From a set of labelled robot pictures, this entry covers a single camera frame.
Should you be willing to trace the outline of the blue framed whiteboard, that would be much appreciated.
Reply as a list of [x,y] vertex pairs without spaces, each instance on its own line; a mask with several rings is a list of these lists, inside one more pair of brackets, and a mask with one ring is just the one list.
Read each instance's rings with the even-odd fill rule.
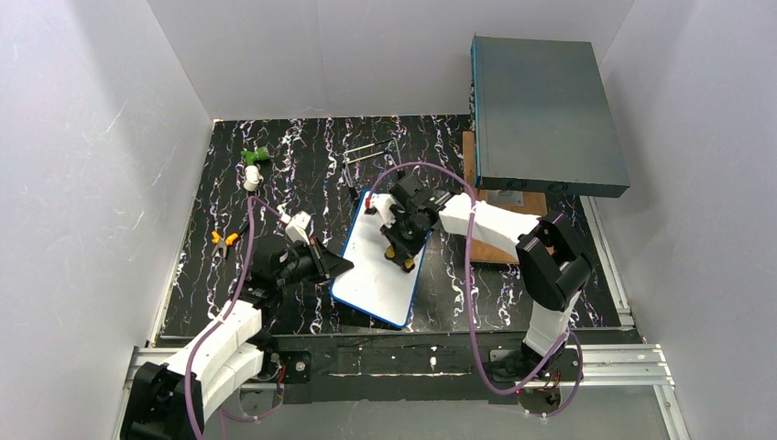
[[415,267],[410,272],[386,259],[389,241],[380,232],[380,215],[366,213],[368,196],[368,190],[360,194],[342,251],[342,257],[354,267],[335,278],[330,294],[338,303],[384,324],[403,328],[410,320],[426,248],[414,258]]

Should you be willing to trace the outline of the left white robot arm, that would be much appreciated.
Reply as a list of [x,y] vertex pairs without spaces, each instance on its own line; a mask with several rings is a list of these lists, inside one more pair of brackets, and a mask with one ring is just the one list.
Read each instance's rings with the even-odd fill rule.
[[184,348],[139,367],[120,438],[201,439],[210,416],[264,368],[272,337],[263,329],[263,314],[278,307],[285,288],[326,284],[355,266],[315,237],[249,250],[238,295]]

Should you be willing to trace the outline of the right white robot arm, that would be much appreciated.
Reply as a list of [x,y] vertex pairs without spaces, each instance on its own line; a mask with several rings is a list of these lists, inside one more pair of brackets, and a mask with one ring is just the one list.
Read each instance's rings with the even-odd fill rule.
[[389,242],[384,256],[404,271],[410,270],[410,260],[435,228],[468,243],[485,243],[517,260],[533,301],[530,324],[518,349],[483,363],[492,378],[535,378],[561,355],[572,311],[594,267],[564,214],[515,213],[468,192],[434,190],[415,175],[402,176],[386,194],[367,196],[365,210],[380,215],[380,232]]

